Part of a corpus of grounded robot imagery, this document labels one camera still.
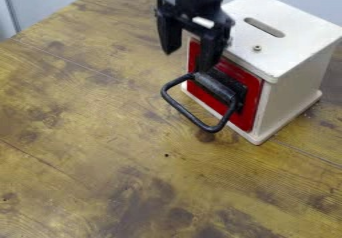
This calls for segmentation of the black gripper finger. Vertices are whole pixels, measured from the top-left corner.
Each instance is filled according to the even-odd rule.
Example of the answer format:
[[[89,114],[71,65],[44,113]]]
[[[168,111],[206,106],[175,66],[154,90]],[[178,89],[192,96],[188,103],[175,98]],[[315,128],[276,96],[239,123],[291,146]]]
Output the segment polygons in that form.
[[[207,72],[219,62],[223,50],[228,45],[230,33],[226,31],[206,32],[200,36],[200,53],[198,72]]]
[[[162,13],[158,14],[156,24],[162,49],[170,55],[182,46],[182,25],[178,20]]]

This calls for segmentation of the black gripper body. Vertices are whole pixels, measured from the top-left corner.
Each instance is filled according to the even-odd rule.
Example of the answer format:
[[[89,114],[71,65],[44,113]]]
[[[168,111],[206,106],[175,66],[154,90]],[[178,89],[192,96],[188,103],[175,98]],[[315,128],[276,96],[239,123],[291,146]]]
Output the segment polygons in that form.
[[[223,0],[156,0],[158,30],[162,35],[176,33],[182,29],[194,31],[199,17],[212,21],[212,30],[230,35],[234,25],[231,17],[222,10]]]

